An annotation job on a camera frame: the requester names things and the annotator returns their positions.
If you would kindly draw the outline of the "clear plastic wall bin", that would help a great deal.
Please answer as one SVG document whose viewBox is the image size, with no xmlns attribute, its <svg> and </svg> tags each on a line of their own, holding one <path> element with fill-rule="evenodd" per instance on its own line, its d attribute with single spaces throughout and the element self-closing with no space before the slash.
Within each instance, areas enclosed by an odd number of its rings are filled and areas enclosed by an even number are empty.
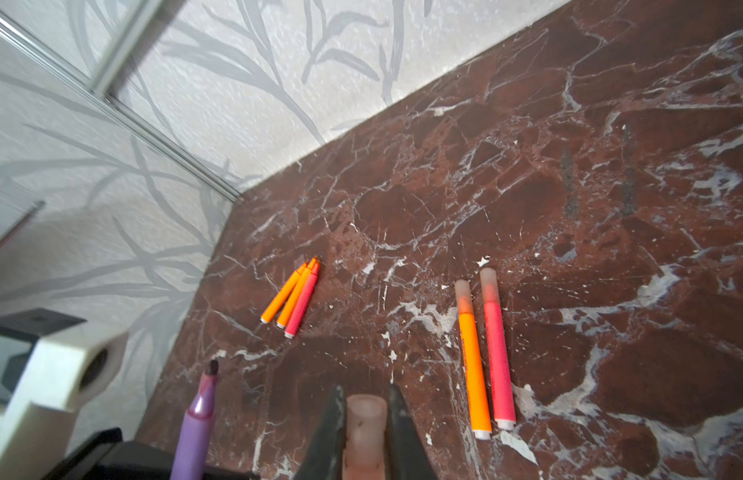
<svg viewBox="0 0 743 480">
<path fill-rule="evenodd" d="M 45 206 L 45 200 L 14 180 L 0 184 L 0 248 Z"/>
</svg>

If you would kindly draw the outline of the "translucent pen cap three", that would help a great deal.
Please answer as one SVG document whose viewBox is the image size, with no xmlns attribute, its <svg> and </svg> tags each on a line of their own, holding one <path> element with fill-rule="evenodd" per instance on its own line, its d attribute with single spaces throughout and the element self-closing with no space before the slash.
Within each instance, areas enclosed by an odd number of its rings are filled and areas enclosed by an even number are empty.
<svg viewBox="0 0 743 480">
<path fill-rule="evenodd" d="M 473 315 L 473 298 L 471 298 L 471 285 L 467 280 L 455 282 L 455 298 L 457 298 L 457 313 L 459 315 Z"/>
</svg>

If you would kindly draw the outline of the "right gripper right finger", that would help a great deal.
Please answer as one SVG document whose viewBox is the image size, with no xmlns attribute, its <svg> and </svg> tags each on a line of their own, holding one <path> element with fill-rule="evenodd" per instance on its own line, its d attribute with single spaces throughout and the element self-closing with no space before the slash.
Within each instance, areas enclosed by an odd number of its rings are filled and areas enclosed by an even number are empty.
<svg viewBox="0 0 743 480">
<path fill-rule="evenodd" d="M 385 478 L 437 479 L 417 427 L 397 385 L 389 386 L 385 422 Z"/>
</svg>

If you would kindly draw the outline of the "purple marker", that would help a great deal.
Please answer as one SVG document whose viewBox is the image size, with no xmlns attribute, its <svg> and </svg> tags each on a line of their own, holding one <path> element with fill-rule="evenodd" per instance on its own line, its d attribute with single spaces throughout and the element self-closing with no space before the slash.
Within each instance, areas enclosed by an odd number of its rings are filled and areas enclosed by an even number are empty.
<svg viewBox="0 0 743 480">
<path fill-rule="evenodd" d="M 171 480 L 202 479 L 209 451 L 218 384 L 219 361 L 210 361 L 196 397 L 186 411 Z"/>
</svg>

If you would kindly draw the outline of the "translucent pen cap six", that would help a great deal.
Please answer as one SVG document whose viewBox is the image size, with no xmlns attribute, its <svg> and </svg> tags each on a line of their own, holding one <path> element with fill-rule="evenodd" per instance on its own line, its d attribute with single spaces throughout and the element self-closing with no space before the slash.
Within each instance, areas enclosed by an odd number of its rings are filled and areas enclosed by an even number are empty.
<svg viewBox="0 0 743 480">
<path fill-rule="evenodd" d="M 483 303 L 501 303 L 499 295 L 499 281 L 497 281 L 497 272 L 493 268 L 483 268 L 479 272 L 481 277 L 481 294 L 483 294 Z"/>
</svg>

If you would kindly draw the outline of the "orange marker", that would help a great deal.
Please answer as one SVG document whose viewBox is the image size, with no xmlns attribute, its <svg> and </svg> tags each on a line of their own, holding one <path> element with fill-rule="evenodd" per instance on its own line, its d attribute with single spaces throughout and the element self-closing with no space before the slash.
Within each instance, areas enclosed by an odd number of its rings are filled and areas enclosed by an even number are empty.
<svg viewBox="0 0 743 480">
<path fill-rule="evenodd" d="M 317 265 L 318 262 L 319 262 L 318 258 L 314 257 L 304 268 L 300 270 L 297 283 L 294 286 L 293 290 L 291 291 L 287 299 L 286 305 L 284 306 L 281 312 L 281 315 L 279 316 L 279 319 L 278 319 L 279 328 L 285 329 L 287 325 L 289 324 L 293 311 L 295 310 L 297 302 L 301 296 L 304 285 L 308 280 L 308 276 L 312 272 L 312 270 L 314 269 L 314 267 Z"/>
<path fill-rule="evenodd" d="M 463 370 L 469 399 L 469 420 L 471 431 L 477 440 L 490 440 L 491 418 L 489 402 L 483 379 L 483 363 L 479 351 L 479 337 L 473 313 L 459 312 L 459 334 L 461 334 L 461 352 L 463 352 Z"/>
<path fill-rule="evenodd" d="M 300 279 L 303 272 L 307 269 L 308 265 L 309 263 L 306 262 L 292 273 L 292 275 L 287 280 L 286 284 L 282 287 L 279 293 L 271 301 L 271 303 L 269 304 L 265 312 L 262 314 L 261 316 L 262 323 L 268 324 L 274 319 L 276 314 L 281 310 L 281 308 L 284 306 L 284 304 L 288 300 L 293 289 L 296 287 L 298 280 Z"/>
</svg>

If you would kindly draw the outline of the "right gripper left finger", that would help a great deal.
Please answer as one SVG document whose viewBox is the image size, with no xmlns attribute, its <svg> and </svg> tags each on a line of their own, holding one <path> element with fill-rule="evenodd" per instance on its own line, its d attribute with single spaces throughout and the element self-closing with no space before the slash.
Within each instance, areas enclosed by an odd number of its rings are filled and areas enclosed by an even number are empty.
<svg viewBox="0 0 743 480">
<path fill-rule="evenodd" d="M 293 480 L 335 480 L 343 477 L 347 441 L 347 400 L 341 385 L 335 385 L 313 435 L 303 463 Z"/>
</svg>

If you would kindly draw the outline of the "pink marker group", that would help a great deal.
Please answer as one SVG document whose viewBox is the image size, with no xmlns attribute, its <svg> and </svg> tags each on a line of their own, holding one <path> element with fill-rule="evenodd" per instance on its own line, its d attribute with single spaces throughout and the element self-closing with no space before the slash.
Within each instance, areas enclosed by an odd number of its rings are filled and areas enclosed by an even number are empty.
<svg viewBox="0 0 743 480">
<path fill-rule="evenodd" d="M 315 258 L 309 267 L 310 273 L 305 281 L 302 282 L 302 287 L 298 296 L 298 301 L 293 309 L 289 323 L 285 330 L 285 336 L 289 339 L 294 339 L 297 335 L 301 322 L 305 316 L 308 304 L 313 295 L 316 283 L 318 281 L 320 262 Z"/>
</svg>

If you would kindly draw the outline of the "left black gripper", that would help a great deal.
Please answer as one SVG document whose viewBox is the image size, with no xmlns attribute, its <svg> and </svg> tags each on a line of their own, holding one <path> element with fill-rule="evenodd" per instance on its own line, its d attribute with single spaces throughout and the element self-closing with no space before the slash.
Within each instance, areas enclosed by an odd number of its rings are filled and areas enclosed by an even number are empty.
<svg viewBox="0 0 743 480">
<path fill-rule="evenodd" d="M 173 454 L 125 441 L 120 428 L 93 434 L 63 459 L 47 479 L 169 479 Z"/>
</svg>

